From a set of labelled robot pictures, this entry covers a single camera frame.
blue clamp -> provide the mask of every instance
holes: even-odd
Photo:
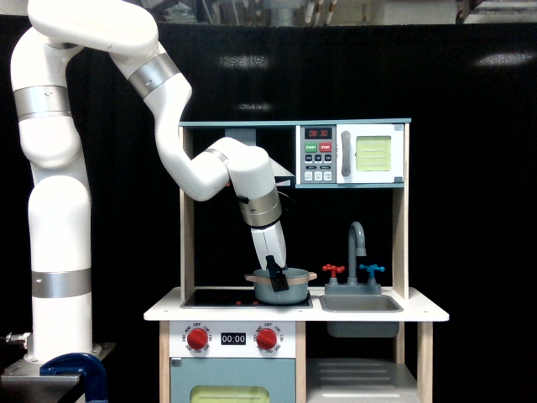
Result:
[[[378,267],[376,264],[372,264],[370,266],[366,266],[365,264],[360,264],[360,269],[366,270],[369,273],[369,278],[370,279],[375,278],[375,270],[385,271],[384,266]]]
[[[87,353],[60,355],[44,364],[41,376],[78,374],[84,379],[87,403],[108,403],[107,371],[99,359]]]

red faucet handle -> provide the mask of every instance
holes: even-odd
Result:
[[[345,266],[334,266],[333,264],[325,264],[322,266],[322,271],[331,271],[330,276],[336,278],[336,273],[343,273],[345,271]]]

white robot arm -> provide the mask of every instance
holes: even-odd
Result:
[[[35,358],[89,352],[92,344],[91,202],[65,80],[67,63],[84,46],[108,52],[148,105],[160,159],[187,195],[204,201],[233,183],[261,267],[271,271],[275,290],[285,290],[270,159],[263,149],[224,138],[190,160],[179,123],[191,87],[159,43],[153,17],[120,0],[30,0],[29,17],[33,28],[18,42],[11,72],[35,184],[29,200]]]

oven door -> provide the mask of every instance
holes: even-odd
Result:
[[[336,144],[337,183],[403,182],[403,124],[338,124]]]
[[[172,359],[171,403],[293,403],[294,359]]]

microwave control panel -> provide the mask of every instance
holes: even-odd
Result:
[[[336,126],[296,127],[296,183],[336,183]]]

